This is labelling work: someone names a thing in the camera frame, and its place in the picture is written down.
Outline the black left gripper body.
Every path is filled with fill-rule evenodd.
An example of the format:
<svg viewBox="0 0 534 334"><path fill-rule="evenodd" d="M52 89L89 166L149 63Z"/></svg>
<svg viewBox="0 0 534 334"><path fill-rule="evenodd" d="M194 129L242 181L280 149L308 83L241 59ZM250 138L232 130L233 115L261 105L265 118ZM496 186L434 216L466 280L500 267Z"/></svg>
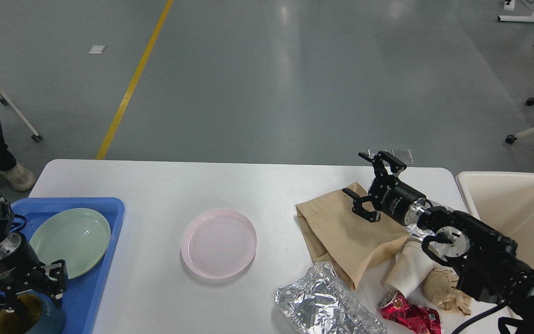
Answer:
<svg viewBox="0 0 534 334"><path fill-rule="evenodd" d="M12 232L0 243L0 291L18 294L34 290L45 293L41 262L21 232Z"/></svg>

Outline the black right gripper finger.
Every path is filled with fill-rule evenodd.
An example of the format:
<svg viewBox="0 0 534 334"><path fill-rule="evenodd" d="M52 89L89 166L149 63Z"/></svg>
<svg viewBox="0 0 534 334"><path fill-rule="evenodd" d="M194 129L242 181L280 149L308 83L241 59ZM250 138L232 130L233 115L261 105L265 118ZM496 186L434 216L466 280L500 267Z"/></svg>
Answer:
<svg viewBox="0 0 534 334"><path fill-rule="evenodd" d="M364 220L367 220L369 222L379 222L380 220L380 212L377 210L368 211L364 208L364 203L372 202L373 195L365 195L360 196L356 192L354 192L350 188L343 188L343 193L348 195L352 199L352 213L356 214L357 216L360 216Z"/></svg>
<svg viewBox="0 0 534 334"><path fill-rule="evenodd" d="M405 169L407 165L403 161L390 154L388 151L379 151L377 154L367 154L359 152L358 156L371 163L375 178L388 177L389 173L386 169L386 165L390 167L390 172L394 177L398 177Z"/></svg>

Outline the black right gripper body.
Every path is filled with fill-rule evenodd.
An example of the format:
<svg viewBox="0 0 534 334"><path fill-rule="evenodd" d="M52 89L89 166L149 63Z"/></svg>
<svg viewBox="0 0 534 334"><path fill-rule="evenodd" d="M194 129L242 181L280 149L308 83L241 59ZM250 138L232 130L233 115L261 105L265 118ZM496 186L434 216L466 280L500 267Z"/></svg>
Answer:
<svg viewBox="0 0 534 334"><path fill-rule="evenodd" d="M394 175L375 176L369 190L374 209L402 226L417 223L426 211L427 197Z"/></svg>

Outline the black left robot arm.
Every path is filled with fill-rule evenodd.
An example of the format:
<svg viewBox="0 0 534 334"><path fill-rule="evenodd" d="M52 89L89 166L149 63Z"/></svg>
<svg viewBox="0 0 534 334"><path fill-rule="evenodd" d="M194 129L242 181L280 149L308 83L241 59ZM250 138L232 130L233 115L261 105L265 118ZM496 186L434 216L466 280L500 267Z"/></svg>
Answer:
<svg viewBox="0 0 534 334"><path fill-rule="evenodd" d="M23 234L26 226L27 219L16 214L0 192L0 311L21 316L26 315L27 307L19 296L30 291L62 308L68 281L65 260L41 262Z"/></svg>

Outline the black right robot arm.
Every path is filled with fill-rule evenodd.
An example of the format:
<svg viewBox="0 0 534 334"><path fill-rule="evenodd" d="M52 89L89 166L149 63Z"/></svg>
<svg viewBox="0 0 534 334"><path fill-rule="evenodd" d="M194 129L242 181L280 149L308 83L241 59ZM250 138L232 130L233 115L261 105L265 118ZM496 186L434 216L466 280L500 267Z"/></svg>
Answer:
<svg viewBox="0 0 534 334"><path fill-rule="evenodd" d="M422 240L422 251L458 275L457 289L477 302L494 307L459 325L459 334L473 323L503 308L516 315L497 321L501 334L534 334L534 269L516 256L517 242L463 211L430 201L399 179L406 164L390 152L359 153L374 169L374 178L361 196L344 188L352 199L352 212L369 222L382 214Z"/></svg>

